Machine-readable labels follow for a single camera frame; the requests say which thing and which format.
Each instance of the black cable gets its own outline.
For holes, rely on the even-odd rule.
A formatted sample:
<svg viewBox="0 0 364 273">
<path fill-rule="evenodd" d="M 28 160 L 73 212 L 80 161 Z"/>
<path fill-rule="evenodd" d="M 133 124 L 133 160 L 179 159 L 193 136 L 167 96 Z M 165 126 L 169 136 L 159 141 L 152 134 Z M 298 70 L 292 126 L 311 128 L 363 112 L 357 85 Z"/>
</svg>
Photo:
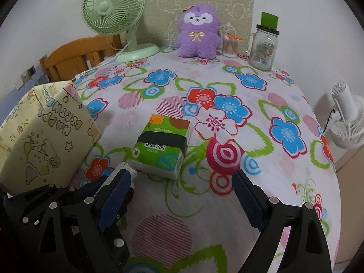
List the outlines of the black cable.
<svg viewBox="0 0 364 273">
<path fill-rule="evenodd" d="M 325 128 L 324 128 L 324 133 L 325 133 L 325 131 L 326 131 L 327 125 L 329 124 L 330 117 L 331 117 L 331 114 L 332 114 L 332 113 L 335 113 L 335 110 L 334 110 L 334 109 L 332 109 L 332 110 L 331 110 L 330 115 L 329 115 L 329 117 L 327 118 L 327 122 L 326 122 L 326 125 L 325 125 Z"/>
</svg>

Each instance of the qr code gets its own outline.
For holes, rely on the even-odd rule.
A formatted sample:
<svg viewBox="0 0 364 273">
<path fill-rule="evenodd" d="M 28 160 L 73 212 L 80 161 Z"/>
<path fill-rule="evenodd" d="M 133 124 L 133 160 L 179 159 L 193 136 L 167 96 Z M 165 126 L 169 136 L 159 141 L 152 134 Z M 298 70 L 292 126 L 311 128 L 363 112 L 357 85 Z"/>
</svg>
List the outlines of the qr code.
<svg viewBox="0 0 364 273">
<path fill-rule="evenodd" d="M 149 144 L 149 143 L 146 143 L 144 145 L 147 148 L 157 149 L 157 150 L 160 150 L 160 151 L 164 151 L 166 149 L 166 146 L 163 146 L 163 145 Z"/>
</svg>

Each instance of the fan base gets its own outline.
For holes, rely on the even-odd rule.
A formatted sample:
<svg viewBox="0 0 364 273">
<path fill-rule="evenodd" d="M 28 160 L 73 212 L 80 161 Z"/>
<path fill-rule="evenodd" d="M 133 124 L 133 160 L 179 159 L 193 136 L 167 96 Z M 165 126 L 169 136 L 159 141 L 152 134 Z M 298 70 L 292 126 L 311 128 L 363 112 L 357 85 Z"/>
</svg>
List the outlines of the fan base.
<svg viewBox="0 0 364 273">
<path fill-rule="evenodd" d="M 122 52 L 115 61 L 126 63 L 129 61 L 140 60 L 142 58 L 153 56 L 160 51 L 160 48 L 152 43 L 138 44 L 133 51 Z"/>
</svg>

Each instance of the table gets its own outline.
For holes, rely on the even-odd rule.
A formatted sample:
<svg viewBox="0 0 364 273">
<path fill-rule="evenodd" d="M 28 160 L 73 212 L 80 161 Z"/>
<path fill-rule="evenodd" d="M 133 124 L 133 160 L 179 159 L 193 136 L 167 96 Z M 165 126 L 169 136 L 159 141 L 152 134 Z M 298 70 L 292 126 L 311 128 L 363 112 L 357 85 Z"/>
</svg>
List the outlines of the table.
<svg viewBox="0 0 364 273">
<path fill-rule="evenodd" d="M 334 265 L 339 185 L 323 131 L 294 79 L 282 69 L 258 71 L 243 55 L 203 60 L 175 51 L 162 48 L 136 62 L 109 63 L 75 82 L 103 135 L 73 186 L 109 175 L 151 114 L 194 124 L 177 180 L 139 174 L 134 181 L 134 198 L 118 222 L 131 254 L 124 271 L 238 272 L 259 233 L 232 190 L 237 169 L 285 204 L 311 202 Z M 285 228 L 270 273 L 288 235 Z"/>
</svg>

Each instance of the chair backrest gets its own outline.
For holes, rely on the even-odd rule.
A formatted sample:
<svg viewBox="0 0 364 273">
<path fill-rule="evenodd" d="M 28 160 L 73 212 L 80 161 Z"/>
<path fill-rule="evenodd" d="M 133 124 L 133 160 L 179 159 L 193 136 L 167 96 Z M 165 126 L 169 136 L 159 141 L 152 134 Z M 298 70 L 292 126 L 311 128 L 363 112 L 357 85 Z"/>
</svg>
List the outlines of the chair backrest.
<svg viewBox="0 0 364 273">
<path fill-rule="evenodd" d="M 91 67 L 95 67 L 103 61 L 101 51 L 105 51 L 107 56 L 117 52 L 111 46 L 121 49 L 120 36 L 82 38 L 61 46 L 39 62 L 51 82 L 72 80 L 75 75 L 88 70 L 83 56 L 90 61 Z"/>
</svg>

